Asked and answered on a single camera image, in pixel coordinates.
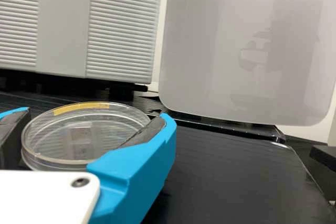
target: petri dish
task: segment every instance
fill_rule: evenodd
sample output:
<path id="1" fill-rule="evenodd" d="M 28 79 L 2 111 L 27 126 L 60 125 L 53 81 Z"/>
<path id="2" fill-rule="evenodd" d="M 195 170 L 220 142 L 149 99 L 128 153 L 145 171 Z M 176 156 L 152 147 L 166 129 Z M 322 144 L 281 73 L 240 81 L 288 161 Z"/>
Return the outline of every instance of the petri dish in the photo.
<path id="1" fill-rule="evenodd" d="M 33 170 L 86 170 L 150 122 L 120 103 L 84 102 L 49 110 L 22 132 L 22 158 Z"/>

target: ribbed panel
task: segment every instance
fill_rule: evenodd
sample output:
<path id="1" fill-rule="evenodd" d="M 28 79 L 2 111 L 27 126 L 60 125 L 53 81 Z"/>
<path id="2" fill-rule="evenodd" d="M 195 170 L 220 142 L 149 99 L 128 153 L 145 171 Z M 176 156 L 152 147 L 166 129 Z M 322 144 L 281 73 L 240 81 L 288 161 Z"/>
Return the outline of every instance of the ribbed panel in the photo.
<path id="1" fill-rule="evenodd" d="M 91 0 L 87 77 L 149 83 L 160 0 Z"/>
<path id="2" fill-rule="evenodd" d="M 38 0 L 0 0 L 0 68 L 36 64 Z"/>

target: blue holder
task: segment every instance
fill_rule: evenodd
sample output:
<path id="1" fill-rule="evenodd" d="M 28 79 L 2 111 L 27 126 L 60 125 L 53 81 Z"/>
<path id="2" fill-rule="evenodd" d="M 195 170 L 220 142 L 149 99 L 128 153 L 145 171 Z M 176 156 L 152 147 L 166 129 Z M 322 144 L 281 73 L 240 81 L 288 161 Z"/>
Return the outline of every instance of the blue holder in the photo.
<path id="1" fill-rule="evenodd" d="M 100 180 L 100 197 L 90 223 L 140 223 L 161 191 L 174 163 L 176 123 L 161 114 L 165 127 L 150 141 L 112 150 L 87 165 Z"/>

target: frosted acrylic cover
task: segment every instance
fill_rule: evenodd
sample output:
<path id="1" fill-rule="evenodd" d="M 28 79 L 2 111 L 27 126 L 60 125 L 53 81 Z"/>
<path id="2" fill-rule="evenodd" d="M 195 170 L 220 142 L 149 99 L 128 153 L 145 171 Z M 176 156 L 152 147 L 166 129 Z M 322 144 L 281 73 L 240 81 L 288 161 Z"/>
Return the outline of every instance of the frosted acrylic cover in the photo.
<path id="1" fill-rule="evenodd" d="M 335 82 L 336 0 L 168 0 L 159 93 L 169 109 L 312 125 Z"/>

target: metal screw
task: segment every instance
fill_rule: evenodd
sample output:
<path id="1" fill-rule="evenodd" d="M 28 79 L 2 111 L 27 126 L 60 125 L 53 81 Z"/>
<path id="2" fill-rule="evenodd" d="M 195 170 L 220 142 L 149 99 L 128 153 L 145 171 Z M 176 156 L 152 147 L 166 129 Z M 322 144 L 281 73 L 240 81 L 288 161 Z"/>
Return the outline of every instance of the metal screw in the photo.
<path id="1" fill-rule="evenodd" d="M 87 185 L 90 182 L 87 178 L 77 178 L 74 182 L 71 183 L 72 187 L 82 187 Z"/>

